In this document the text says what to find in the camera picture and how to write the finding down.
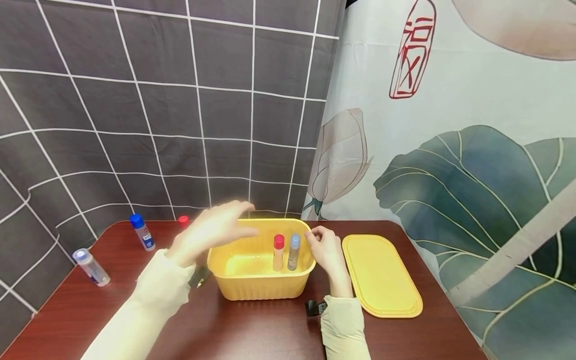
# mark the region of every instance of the curtain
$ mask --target curtain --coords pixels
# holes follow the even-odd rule
[[[0,2],[0,353],[132,213],[301,216],[343,6]]]
[[[572,0],[344,17],[302,218],[401,224],[490,359],[576,356],[574,19]]]

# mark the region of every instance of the white grid line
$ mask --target white grid line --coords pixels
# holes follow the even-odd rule
[[[64,54],[60,50],[60,45],[58,45],[58,41],[56,40],[56,37],[54,36],[54,33],[52,31],[52,27],[50,26],[50,23],[48,22],[48,18],[46,17],[46,14],[44,14],[44,9],[42,8],[42,5],[40,4],[39,0],[36,0],[36,4],[38,5],[38,9],[40,10],[40,14],[42,15],[42,18],[44,19],[44,23],[46,24],[46,27],[48,28],[48,33],[50,33],[50,37],[52,38],[52,42],[54,42],[54,46],[56,47],[56,50],[58,51],[58,55],[60,55],[60,59],[62,60],[62,63],[64,64],[64,68],[66,69],[66,73],[68,74],[70,81],[72,82],[74,90],[76,90],[76,94],[78,95],[78,99],[80,100],[80,103],[82,104],[82,108],[86,112],[86,116],[88,117],[88,120],[90,121],[90,125],[92,126],[92,129],[94,129],[94,132],[96,133],[96,138],[98,138],[98,143],[100,144],[100,147],[102,148],[102,151],[104,152],[104,155],[106,156],[106,160],[108,161],[108,165],[110,165],[110,168],[112,169],[114,176],[116,177],[116,181],[118,181],[118,185],[120,186],[122,193],[124,193],[126,200],[128,201],[128,203],[130,203],[130,198],[128,197],[128,193],[124,189],[124,186],[122,186],[122,183],[120,182],[120,178],[118,178],[118,175],[116,174],[116,170],[114,169],[114,165],[112,164],[112,161],[110,160],[110,156],[108,156],[108,152],[106,151],[106,148],[104,147],[104,143],[102,142],[102,139],[100,138],[100,135],[98,134],[98,132],[96,130],[96,125],[94,124],[94,121],[92,120],[92,116],[90,115],[90,112],[88,111],[88,108],[86,107],[86,104],[84,103],[84,98],[82,98],[82,95],[80,94],[80,90],[78,89],[78,86],[76,85],[76,81],[72,77],[72,73],[70,72],[70,68],[68,67],[68,63],[66,62],[66,60],[64,58]],[[134,213],[134,208],[132,207],[132,204],[130,204],[130,208],[132,209],[132,213]]]
[[[155,16],[162,16],[162,17],[173,17],[173,18],[180,18],[180,19],[186,19],[186,20],[194,20],[194,21],[200,21],[200,22],[212,22],[212,23],[216,23],[216,24],[240,26],[240,27],[243,27],[243,28],[255,27],[256,29],[259,29],[259,30],[286,32],[286,33],[292,33],[292,34],[298,34],[298,35],[307,35],[307,36],[317,36],[317,37],[324,37],[324,38],[326,38],[326,39],[334,39],[334,40],[338,40],[338,39],[339,39],[338,36],[333,36],[333,35],[313,34],[313,33],[306,32],[306,31],[298,31],[298,30],[291,30],[291,29],[274,28],[274,27],[271,27],[271,26],[261,26],[261,25],[253,25],[253,24],[243,24],[243,23],[241,23],[241,22],[226,21],[226,20],[216,20],[216,19],[209,19],[209,18],[203,18],[203,17],[190,16],[190,9],[189,9],[189,8],[188,8],[188,10],[186,11],[187,15],[180,15],[180,14],[170,14],[170,13],[155,12],[155,11],[151,11],[151,10],[132,9],[132,8],[130,8],[130,7],[121,7],[121,6],[115,6],[115,5],[110,6],[110,5],[103,5],[103,4],[98,4],[98,3],[88,3],[88,2],[75,1],[75,0],[49,0],[49,1],[51,1],[51,2],[60,2],[60,3],[68,3],[68,4],[72,4],[72,5],[82,5],[82,6],[87,6],[87,7],[99,7],[99,8],[101,8],[101,9],[109,9],[109,10],[116,9],[116,10],[118,10],[118,11],[123,11],[123,12],[127,12],[127,13],[138,13],[138,14],[155,15]]]
[[[21,73],[21,74],[38,74],[38,75],[50,75],[50,76],[60,76],[60,77],[73,77],[76,79],[88,79],[88,80],[95,80],[95,81],[108,81],[108,82],[121,82],[124,84],[145,84],[145,85],[158,85],[158,86],[180,86],[184,88],[194,88],[194,89],[205,89],[205,90],[217,90],[217,91],[231,91],[231,92],[240,92],[240,93],[252,93],[254,94],[261,94],[261,95],[269,95],[274,97],[283,97],[283,98],[292,98],[295,100],[303,100],[303,97],[298,96],[290,96],[290,95],[282,95],[276,93],[269,93],[264,91],[258,90],[249,90],[249,89],[232,89],[232,88],[218,88],[215,86],[204,86],[204,85],[192,85],[192,84],[178,84],[172,82],[155,82],[155,81],[141,81],[141,80],[123,80],[123,79],[112,79],[112,78],[101,78],[95,76],[88,76],[88,75],[74,75],[74,74],[61,74],[61,73],[51,73],[49,71],[38,71],[38,70],[23,70],[23,69],[8,69],[8,68],[0,68],[0,72],[4,73]],[[326,99],[321,98],[308,98],[307,101],[317,101],[319,103],[325,103]]]
[[[147,204],[136,204],[136,203],[132,203],[134,206],[144,206],[144,207],[179,207],[179,208],[188,208],[188,209],[209,209],[208,207],[196,207],[196,206],[188,206],[188,205],[147,205]],[[110,203],[110,204],[102,204],[102,205],[98,205],[96,207],[93,207],[91,209],[85,210],[82,213],[86,214],[89,213],[93,210],[97,210],[100,209],[102,207],[107,207],[107,206],[115,206],[115,205],[128,205],[127,203]],[[253,212],[264,212],[264,211],[268,211],[270,213],[275,213],[275,214],[285,214],[284,211],[275,211],[275,210],[255,210]],[[301,213],[291,213],[288,212],[288,214],[295,214],[295,215],[300,215]],[[80,216],[80,214],[74,214],[71,217],[69,217],[68,219],[62,221],[61,223],[59,223],[58,225],[56,225],[56,228],[59,228],[60,226],[64,225],[65,223],[67,223],[68,221],[77,218],[78,216]]]
[[[6,295],[8,295],[8,293],[10,293],[10,295],[15,297],[16,300],[20,301],[22,303],[22,305],[26,306],[28,308],[28,310],[30,310],[32,312],[32,315],[38,313],[38,310],[36,310],[36,308],[34,306],[30,305],[30,303],[28,301],[24,300],[23,297],[21,297],[16,291],[12,290],[10,288],[10,286],[8,286],[8,284],[6,284],[2,280],[0,280],[0,287],[3,287],[6,290],[6,294],[4,294],[4,296],[6,296]]]
[[[18,197],[20,198],[20,200],[26,205],[26,207],[28,208],[28,210],[30,210],[30,212],[32,213],[32,215],[34,215],[34,217],[36,218],[36,220],[38,220],[38,222],[42,225],[42,227],[44,228],[44,230],[46,230],[46,232],[48,233],[48,235],[50,235],[50,237],[52,238],[52,240],[54,240],[55,243],[58,244],[58,247],[60,248],[60,250],[62,250],[62,252],[64,253],[64,255],[68,258],[68,260],[70,260],[70,262],[72,262],[73,264],[75,264],[76,262],[74,262],[74,260],[72,260],[72,258],[70,257],[70,255],[68,255],[68,253],[66,252],[66,250],[64,250],[64,248],[62,247],[62,245],[60,245],[60,243],[58,242],[58,237],[55,237],[54,234],[52,234],[52,232],[49,230],[48,226],[46,226],[46,224],[42,221],[42,219],[40,219],[40,217],[38,216],[38,214],[34,211],[34,209],[32,208],[32,206],[30,206],[30,204],[24,200],[24,197],[22,196],[22,194],[20,194],[20,191],[18,191],[18,189],[14,186],[14,184],[12,183],[12,181],[10,181],[10,179],[8,179],[7,175],[4,174],[4,171],[2,171],[2,169],[0,169],[0,175],[4,178],[4,180],[6,180],[6,182],[8,183],[8,185],[10,186],[10,188],[12,188],[12,190],[14,190],[14,192],[16,193],[16,195],[18,195]]]
[[[16,101],[16,98],[14,98],[14,96],[12,95],[12,92],[10,91],[10,89],[8,88],[8,85],[6,84],[6,82],[4,81],[4,79],[2,78],[2,76],[0,75],[0,82],[2,83],[2,86],[4,87],[4,90],[6,90],[6,94],[8,95],[8,97],[10,98],[10,100],[12,101],[12,104],[14,104],[14,107],[16,108],[16,110],[18,111],[18,113],[20,114],[20,117],[22,118],[22,120],[24,121],[24,123],[26,124],[26,126],[28,127],[28,130],[30,131],[30,133],[32,134],[32,136],[34,137],[34,140],[36,141],[36,143],[38,144],[38,147],[40,148],[40,150],[42,151],[42,153],[44,154],[46,160],[48,161],[48,163],[50,164],[50,166],[52,167],[52,170],[54,171],[54,173],[56,174],[57,178],[60,180],[60,183],[62,183],[62,186],[64,187],[64,190],[66,190],[66,193],[68,194],[68,196],[70,197],[70,200],[72,200],[72,203],[74,204],[74,206],[76,207],[76,209],[78,211],[82,211],[80,209],[80,206],[78,205],[78,202],[76,201],[76,199],[74,198],[74,196],[72,195],[72,193],[70,192],[70,189],[68,189],[68,186],[66,185],[66,183],[64,182],[64,180],[62,179],[62,177],[60,176],[60,173],[58,172],[58,169],[56,169],[56,165],[54,165],[54,163],[52,162],[52,158],[48,155],[48,152],[46,152],[46,149],[44,148],[44,145],[42,145],[42,143],[40,142],[40,139],[38,138],[38,136],[36,135],[36,133],[34,132],[32,125],[30,125],[30,122],[28,121],[28,118],[26,117],[26,115],[24,115],[24,112],[22,111],[22,109],[20,108],[20,105],[18,104],[18,102]],[[22,197],[22,195],[17,191],[17,189],[15,187],[13,187],[13,189],[16,191],[16,193],[18,194],[18,196]],[[82,219],[84,219],[84,222],[86,223],[86,226],[88,227],[88,229],[90,230],[90,232],[92,233],[92,235],[94,236],[94,238],[96,238],[96,233],[94,232],[94,229],[92,229],[92,226],[90,225],[90,223],[88,222],[88,219],[86,219],[86,217],[83,215]]]
[[[296,159],[298,157],[298,145],[300,145],[300,135],[302,132],[302,121],[304,120],[304,109],[306,107],[306,96],[308,95],[308,83],[310,81],[310,70],[312,69],[312,57],[314,56],[314,44],[316,42],[316,31],[318,30],[318,17],[320,15],[320,3],[322,0],[318,0],[318,5],[316,8],[316,20],[314,21],[314,34],[312,36],[312,46],[310,47],[310,60],[308,61],[308,73],[306,75],[306,85],[304,87],[304,100],[302,102],[302,113],[300,114],[300,125],[298,126],[298,139],[296,140],[296,151],[294,152],[294,164],[292,165],[292,176],[290,177],[290,182],[294,181],[294,171],[296,169]],[[288,213],[288,207],[290,206],[290,194],[292,193],[292,184],[288,189],[288,199],[286,200],[286,211],[284,217]]]
[[[28,197],[26,198],[26,200],[24,200],[23,203],[21,203],[16,209],[14,209],[10,214],[6,215],[5,217],[3,217],[2,219],[0,219],[0,224],[5,222],[6,220],[8,220],[9,218],[11,218],[12,216],[16,215],[17,212],[19,212],[20,210],[22,210],[22,208],[26,205],[28,205],[28,202],[30,201],[30,193],[28,193]]]
[[[74,173],[69,173],[69,174],[64,174],[61,175],[62,178],[65,177],[69,177],[69,176],[74,176],[74,175],[81,175],[81,174],[114,174],[111,171],[100,171],[100,170],[89,170],[89,171],[79,171],[79,172],[74,172]],[[160,174],[152,174],[152,173],[146,173],[146,172],[116,172],[116,174],[118,175],[146,175],[146,176],[163,176],[163,177],[190,177],[193,179],[206,179],[206,176],[195,176],[195,175],[160,175]],[[210,176],[211,179],[236,179],[236,180],[248,180],[248,181],[252,181],[253,183],[262,183],[262,184],[279,184],[279,185],[294,185],[294,186],[308,186],[308,184],[295,184],[295,183],[283,183],[281,181],[263,181],[263,180],[255,180],[255,179],[249,179],[247,177],[241,177],[241,176]],[[28,188],[28,191],[33,190],[41,185],[47,184],[51,181],[57,180],[57,177],[53,177],[51,179],[47,179],[44,181],[41,181],[35,185],[32,185]]]
[[[58,235],[58,237],[55,237],[54,234],[52,234],[52,232],[49,230],[48,226],[46,226],[46,224],[40,219],[40,217],[38,216],[38,214],[34,211],[34,209],[32,208],[32,206],[30,206],[29,204],[29,200],[30,200],[30,193],[28,193],[28,198],[24,199],[24,197],[22,196],[22,194],[20,194],[20,191],[18,191],[18,189],[14,186],[14,184],[12,183],[12,181],[10,181],[10,179],[8,179],[7,175],[4,174],[4,171],[2,171],[2,169],[0,169],[0,175],[4,178],[4,180],[6,180],[6,182],[8,183],[8,185],[10,186],[10,188],[12,188],[12,190],[16,193],[16,195],[18,195],[18,197],[20,198],[20,200],[22,201],[22,203],[28,208],[28,210],[32,213],[32,215],[36,218],[36,220],[38,220],[38,222],[41,224],[41,226],[44,228],[44,230],[46,230],[46,232],[48,233],[48,235],[52,238],[52,240],[54,240],[54,244],[52,245],[52,247],[50,248],[50,250],[48,252],[50,252],[52,249],[54,249],[54,246],[58,246],[60,248],[60,250],[62,251],[62,253],[64,254],[64,256],[70,260],[70,262],[72,264],[76,264],[76,262],[74,262],[74,260],[72,260],[72,258],[70,257],[70,255],[68,255],[68,253],[66,252],[66,250],[62,247],[62,245],[60,244],[59,240],[60,240],[60,235]],[[24,276],[26,276],[30,271],[32,271],[32,269],[34,269],[36,267],[36,265],[38,265],[46,256],[48,255],[48,253],[46,253],[42,258],[40,258],[40,260],[38,260],[30,269],[28,269],[24,275],[21,276],[20,279],[18,279],[16,281],[16,283],[14,283],[11,287],[9,287],[7,284],[3,283],[0,280],[0,286],[4,287],[6,289],[6,294],[10,293],[12,296],[14,296],[18,301],[20,301],[24,306],[26,306],[33,314],[37,313],[37,310],[28,303],[28,301],[26,301],[24,298],[22,298],[18,293],[16,293],[16,291],[13,290],[13,287],[15,287],[18,282],[20,282],[20,280],[22,278],[24,278]]]
[[[56,247],[57,244],[58,244],[57,242],[53,243],[50,249],[48,249],[48,251],[44,255],[42,255],[42,257],[39,258],[37,262],[34,263],[34,265],[30,266],[28,270],[26,270],[22,275],[20,275],[20,277],[10,286],[10,290],[14,291],[14,288],[26,277],[26,275],[30,274],[30,272],[34,270],[34,268],[36,268],[36,266],[38,266],[38,264],[40,264],[42,260],[46,258],[46,256],[48,256],[48,254],[50,254],[50,252]],[[4,295],[0,296],[0,301],[2,301],[2,299],[4,299],[6,295],[8,295],[8,292],[9,291],[5,292]]]
[[[192,35],[192,21],[190,20],[190,7],[186,0],[186,15],[188,15],[188,32],[190,33],[190,47],[192,49],[192,65],[194,66],[194,81],[198,84],[198,69],[196,67],[196,51],[194,50],[194,37]],[[198,121],[200,123],[200,136],[202,137],[202,150],[204,151],[204,168],[206,169],[206,185],[208,186],[208,202],[212,207],[212,192],[210,191],[210,178],[208,174],[208,156],[206,155],[206,141],[204,140],[204,125],[202,124],[202,105],[200,103],[200,90],[196,89],[198,101]]]
[[[250,91],[250,166],[248,170],[248,202],[252,201],[252,148],[254,144],[254,61],[256,56],[256,0],[252,0],[252,82]]]
[[[0,140],[5,139],[5,138],[10,138],[13,136],[17,136],[17,135],[23,135],[23,134],[30,134],[32,131],[34,132],[44,132],[44,131],[76,131],[76,132],[92,132],[92,133],[96,133],[96,134],[106,134],[106,135],[139,135],[139,136],[143,136],[143,137],[149,137],[150,134],[145,134],[143,132],[113,132],[113,131],[101,131],[101,130],[90,130],[90,129],[74,129],[74,128],[42,128],[42,129],[34,129],[34,130],[24,130],[24,131],[18,131],[18,132],[12,132],[10,134],[5,134],[0,136]],[[183,138],[183,139],[191,139],[191,140],[202,140],[202,138],[199,137],[190,137],[188,135],[160,135],[160,134],[152,134],[153,137],[159,137],[159,138]],[[244,141],[244,142],[249,142],[250,139],[234,139],[234,138],[204,138],[204,140],[216,140],[216,141]],[[274,144],[274,143],[270,143],[270,142],[264,142],[264,141],[259,141],[259,140],[252,140],[252,142],[257,142],[259,144],[262,145],[268,145],[268,146],[276,146],[276,147],[289,147],[291,149],[295,149],[296,146],[293,145],[283,145],[283,144]],[[304,147],[301,146],[299,147],[299,149],[304,149],[304,150],[316,150],[315,147]]]
[[[150,127],[150,122],[148,121],[148,114],[146,112],[146,107],[144,106],[144,99],[142,98],[142,93],[140,92],[140,86],[138,85],[138,81],[136,79],[136,72],[134,72],[134,67],[132,66],[132,60],[130,59],[130,53],[128,52],[128,47],[126,45],[126,40],[124,39],[124,32],[122,31],[122,25],[120,24],[120,17],[118,16],[118,10],[116,9],[116,4],[114,0],[112,2],[112,10],[114,10],[114,16],[116,17],[116,23],[118,25],[118,31],[120,32],[120,39],[122,40],[122,46],[124,47],[124,52],[126,53],[126,59],[128,59],[128,65],[130,65],[130,71],[132,72],[132,78],[136,84],[136,90],[138,92],[138,98],[140,98],[140,105],[142,106],[142,112],[144,113],[144,119],[146,119],[146,125],[148,126],[148,131],[150,132],[150,139],[152,139],[152,146],[154,147],[154,153],[156,154],[156,161],[158,162],[158,170],[160,171],[160,176],[162,179],[162,183],[164,184],[164,190],[166,190],[166,196],[168,197],[168,202],[170,203],[170,208],[172,209],[172,215],[174,215],[174,220],[176,220],[176,213],[174,212],[174,208],[172,207],[172,199],[170,198],[170,192],[168,191],[168,187],[166,186],[166,182],[164,181],[164,177],[162,176],[162,165],[160,165],[160,156],[158,156],[158,149],[156,148],[156,141],[154,140],[154,135],[152,133],[152,128]]]

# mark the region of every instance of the small bottle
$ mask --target small bottle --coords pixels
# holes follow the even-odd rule
[[[152,239],[152,235],[148,231],[148,227],[144,223],[142,216],[140,214],[133,214],[130,217],[130,222],[132,223],[132,227],[136,230],[136,234],[140,238],[140,242],[146,251],[152,251],[156,248],[156,244]]]
[[[274,271],[282,270],[282,262],[284,258],[284,236],[277,234],[274,236],[274,260],[272,267]]]
[[[178,218],[178,223],[180,224],[182,230],[186,230],[188,225],[190,225],[190,219],[186,215],[182,215]]]
[[[103,287],[110,282],[110,276],[98,264],[88,249],[78,249],[72,254],[72,257],[96,285]]]
[[[292,234],[290,238],[290,254],[288,255],[288,270],[294,271],[298,267],[298,254],[300,253],[300,235]]]

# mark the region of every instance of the gray tiled wall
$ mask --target gray tiled wall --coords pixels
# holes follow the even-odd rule
[[[132,212],[239,198],[300,217],[342,14],[340,0],[1,1],[0,353],[72,251]]]

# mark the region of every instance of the plastic container lid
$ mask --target plastic container lid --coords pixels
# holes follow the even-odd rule
[[[142,216],[138,213],[132,214],[132,216],[130,216],[130,222],[132,223],[132,227],[134,229],[140,229],[144,227],[144,219],[142,219]]]
[[[284,235],[277,234],[274,236],[274,248],[275,249],[284,248]]]
[[[292,237],[290,238],[290,248],[291,249],[300,248],[300,235],[292,234]]]
[[[342,250],[356,296],[376,317],[416,317],[422,297],[390,241],[377,235],[349,235]]]

